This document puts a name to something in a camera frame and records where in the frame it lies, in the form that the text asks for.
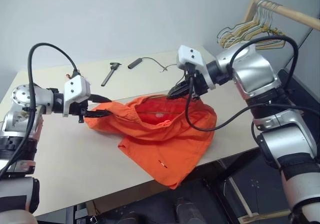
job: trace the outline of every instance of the black shoe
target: black shoe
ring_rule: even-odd
[[[135,212],[125,214],[117,224],[144,224],[145,219]]]
[[[207,224],[200,211],[187,199],[179,198],[175,210],[180,224]]]

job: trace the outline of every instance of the clothes rack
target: clothes rack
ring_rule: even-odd
[[[311,28],[317,29],[320,31],[320,20],[304,13],[298,12],[296,10],[287,8],[281,4],[272,2],[270,0],[251,0],[249,8],[246,12],[244,22],[249,22],[253,19],[258,3],[261,7],[271,10],[272,12],[278,13],[282,16],[295,20],[299,23],[303,23]]]

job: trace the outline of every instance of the metal stand leg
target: metal stand leg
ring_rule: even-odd
[[[223,195],[220,184],[227,180],[230,176],[234,175],[246,165],[252,162],[260,154],[260,149],[252,149],[241,154],[229,167],[226,169],[219,163],[215,162],[214,167],[219,173],[216,178],[205,178],[203,180],[206,188],[213,195],[214,199],[217,201],[221,207],[227,221],[229,224],[240,224],[237,216],[235,215],[232,207],[230,206],[228,200]]]
[[[248,224],[248,223],[252,223],[260,220],[287,217],[289,216],[290,213],[291,213],[290,210],[283,210],[283,211],[277,211],[277,212],[267,213],[267,214],[258,214],[258,215],[254,215],[253,217],[244,216],[239,218],[239,221],[241,224]]]
[[[66,224],[76,224],[75,214],[77,206],[72,206],[66,208],[65,223]]]

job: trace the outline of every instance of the white wall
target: white wall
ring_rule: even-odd
[[[320,0],[272,0],[311,16]],[[0,0],[0,67],[3,72],[27,68],[30,47],[51,42],[75,62],[125,57],[177,49],[180,44],[221,50],[217,33],[242,21],[250,0]],[[300,42],[308,27],[274,15],[274,24]],[[290,48],[265,51],[276,67]],[[46,47],[34,57],[34,68],[68,64]],[[0,81],[0,86],[8,80]]]
[[[0,102],[2,101],[16,74],[17,72],[10,68],[0,67]]]
[[[299,50],[294,76],[320,102],[320,32],[311,31]]]

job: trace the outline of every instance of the clothes hanger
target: clothes hanger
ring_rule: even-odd
[[[223,48],[230,47],[230,44],[235,39],[237,39],[242,33],[246,32],[247,30],[249,30],[251,28],[257,27],[257,25],[259,25],[261,22],[260,19],[261,19],[261,10],[260,10],[260,8],[258,8],[256,14],[254,15],[254,18],[251,21],[238,25],[235,30],[232,30],[232,32],[226,31],[225,33],[222,34],[224,36],[222,36],[219,41],[221,47],[223,47]]]
[[[232,34],[226,35],[223,40],[223,46],[224,48],[228,48],[232,46],[235,43],[238,43],[243,40],[250,40],[254,36],[259,35],[261,33],[268,33],[268,35],[271,34],[278,34],[278,35],[284,35],[279,29],[272,27],[272,22],[273,22],[273,12],[264,9],[260,6],[262,2],[265,0],[260,0],[259,3],[257,4],[257,11],[255,14],[255,18],[259,20],[259,24],[253,25],[253,22],[249,23],[251,24],[251,28],[247,29],[247,27],[243,27],[244,23],[241,23],[241,25],[238,25],[238,31],[236,31],[237,36],[235,35],[235,32]],[[263,41],[260,43],[256,44],[256,49],[274,49],[274,48],[282,48],[285,45],[285,41],[283,40],[268,40],[268,41]]]
[[[219,31],[219,33],[216,35],[216,38],[217,38],[217,43],[220,42],[221,38],[226,34],[226,33],[232,33],[234,30],[240,28],[241,26],[245,25],[245,24],[248,24],[250,22],[253,22],[255,19],[255,17],[251,20],[251,21],[248,21],[248,22],[243,22],[243,23],[238,23],[236,24],[233,28],[230,28],[230,27],[225,27],[223,28],[222,30]]]
[[[257,23],[255,26],[252,26],[248,30],[243,30],[242,33],[239,33],[233,39],[230,39],[228,42],[224,44],[224,48],[229,48],[235,43],[238,43],[243,40],[248,40],[248,39],[245,39],[245,37],[249,34],[251,34],[252,36],[255,36],[261,32],[267,31],[268,28],[266,26],[266,23],[268,23],[268,15],[266,10],[262,9],[258,4],[257,13],[259,17],[259,23]]]

